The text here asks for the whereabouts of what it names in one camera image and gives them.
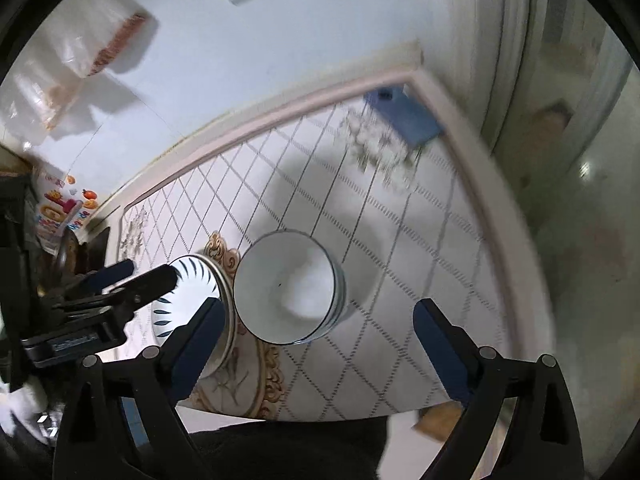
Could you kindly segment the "white gloved left hand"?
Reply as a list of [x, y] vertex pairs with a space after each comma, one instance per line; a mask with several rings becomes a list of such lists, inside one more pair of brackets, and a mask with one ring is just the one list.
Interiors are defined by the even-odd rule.
[[37, 441], [56, 445], [59, 424], [58, 412], [51, 408], [37, 377], [30, 376], [15, 390], [7, 382], [1, 382], [1, 429], [9, 437], [25, 429]]

